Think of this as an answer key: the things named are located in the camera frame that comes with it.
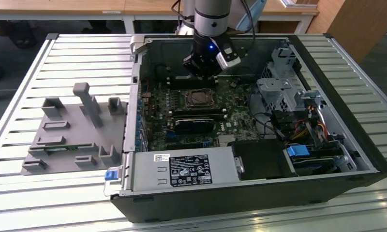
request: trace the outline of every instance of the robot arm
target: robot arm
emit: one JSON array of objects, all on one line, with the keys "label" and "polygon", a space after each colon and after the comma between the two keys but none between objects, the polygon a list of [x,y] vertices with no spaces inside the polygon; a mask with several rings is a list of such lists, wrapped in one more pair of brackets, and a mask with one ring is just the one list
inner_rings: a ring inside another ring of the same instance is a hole
[{"label": "robot arm", "polygon": [[193,21],[190,15],[183,16],[183,25],[193,26],[193,44],[182,64],[198,79],[208,79],[240,63],[245,51],[234,48],[226,29],[248,31],[264,4],[265,0],[185,0],[183,12],[194,16]]}]

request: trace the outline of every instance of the blue latch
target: blue latch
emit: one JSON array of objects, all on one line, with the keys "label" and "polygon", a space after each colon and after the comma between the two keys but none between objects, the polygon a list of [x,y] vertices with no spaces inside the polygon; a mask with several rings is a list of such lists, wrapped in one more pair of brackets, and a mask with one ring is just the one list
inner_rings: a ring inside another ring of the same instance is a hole
[{"label": "blue latch", "polygon": [[309,152],[305,145],[293,145],[286,148],[288,156],[308,156]]},{"label": "blue latch", "polygon": [[103,180],[118,180],[118,170],[107,170],[103,174]]}]

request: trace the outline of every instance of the power supply label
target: power supply label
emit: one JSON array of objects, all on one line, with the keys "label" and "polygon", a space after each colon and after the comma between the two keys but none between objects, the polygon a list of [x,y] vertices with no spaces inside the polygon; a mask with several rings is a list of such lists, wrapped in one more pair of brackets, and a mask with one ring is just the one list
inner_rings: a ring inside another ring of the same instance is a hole
[{"label": "power supply label", "polygon": [[171,187],[212,184],[208,155],[169,157]]}]

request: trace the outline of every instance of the wooden desk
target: wooden desk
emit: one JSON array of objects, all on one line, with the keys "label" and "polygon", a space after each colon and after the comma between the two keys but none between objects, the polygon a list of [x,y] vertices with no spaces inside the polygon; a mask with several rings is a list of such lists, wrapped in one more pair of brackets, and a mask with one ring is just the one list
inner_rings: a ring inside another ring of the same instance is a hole
[{"label": "wooden desk", "polygon": [[1,20],[121,20],[125,0],[0,0]]},{"label": "wooden desk", "polygon": [[[177,20],[170,6],[174,0],[125,0],[123,25],[134,33],[134,20]],[[305,33],[316,9],[285,8],[278,0],[268,0],[258,21],[298,21],[294,33]]]}]

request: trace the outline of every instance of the metal case frame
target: metal case frame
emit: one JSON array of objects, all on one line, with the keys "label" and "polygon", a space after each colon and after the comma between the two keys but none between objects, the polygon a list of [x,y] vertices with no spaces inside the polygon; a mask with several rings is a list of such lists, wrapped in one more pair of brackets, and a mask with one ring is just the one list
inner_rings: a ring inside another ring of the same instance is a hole
[{"label": "metal case frame", "polygon": [[[298,38],[294,35],[258,35],[257,37],[288,38],[297,52],[298,59],[304,61],[306,70],[313,77],[313,82],[318,86],[321,96],[332,105],[333,111],[337,112],[337,120],[344,130],[354,138],[376,171],[357,172],[356,174],[328,176],[317,179],[298,177],[298,181],[285,180],[277,183],[249,184],[240,187],[197,189],[177,192],[157,192],[145,195],[125,195],[121,191],[119,194],[110,196],[110,202],[130,222],[165,221],[177,218],[225,214],[262,208],[321,203],[349,189],[368,186],[387,177],[387,161]],[[173,39],[190,37],[146,36],[145,40],[147,41],[149,38]],[[129,178],[131,178],[127,175],[131,175],[131,167],[127,165],[131,164],[131,155],[133,152],[130,151],[126,155],[126,165],[123,165],[122,169],[123,188],[129,186]]]}]

